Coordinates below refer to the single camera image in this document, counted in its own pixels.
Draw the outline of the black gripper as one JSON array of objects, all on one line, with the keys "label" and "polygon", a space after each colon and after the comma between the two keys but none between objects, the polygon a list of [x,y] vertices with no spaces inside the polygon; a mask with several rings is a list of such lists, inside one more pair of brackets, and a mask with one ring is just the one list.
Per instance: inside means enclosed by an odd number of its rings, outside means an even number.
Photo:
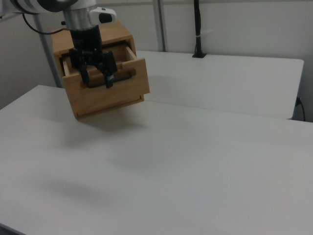
[{"label": "black gripper", "polygon": [[71,66],[78,70],[83,83],[90,88],[89,73],[87,65],[96,66],[103,74],[104,82],[97,84],[97,87],[113,86],[114,74],[117,72],[117,65],[112,51],[102,52],[102,39],[99,26],[84,30],[70,30],[73,41],[73,48],[69,50]]}]

